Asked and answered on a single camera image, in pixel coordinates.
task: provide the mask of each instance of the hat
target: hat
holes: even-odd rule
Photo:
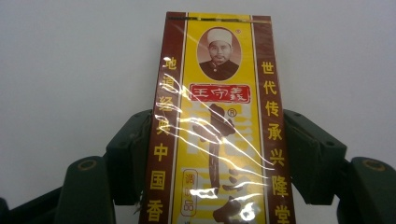
[[[207,43],[209,43],[209,45],[216,40],[227,42],[230,46],[233,45],[233,36],[231,32],[224,29],[212,29],[207,33]]]

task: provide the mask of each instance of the plastic wrap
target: plastic wrap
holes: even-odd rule
[[[295,223],[271,18],[168,12],[140,223]]]

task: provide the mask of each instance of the black plastic part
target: black plastic part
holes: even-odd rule
[[[347,147],[299,113],[284,116],[292,183],[305,203],[332,204]]]
[[[396,223],[396,172],[382,161],[354,158],[349,183],[364,223]]]
[[[61,190],[61,188],[58,188],[50,191],[12,210],[8,210],[6,201],[2,200],[0,205],[0,223],[53,223]]]
[[[151,110],[133,115],[106,147],[104,158],[116,205],[140,201],[145,187]]]
[[[68,167],[54,223],[116,223],[103,158],[88,157]]]

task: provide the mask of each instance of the shiny plastic film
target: shiny plastic film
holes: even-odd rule
[[[168,12],[140,223],[295,223],[267,16]]]

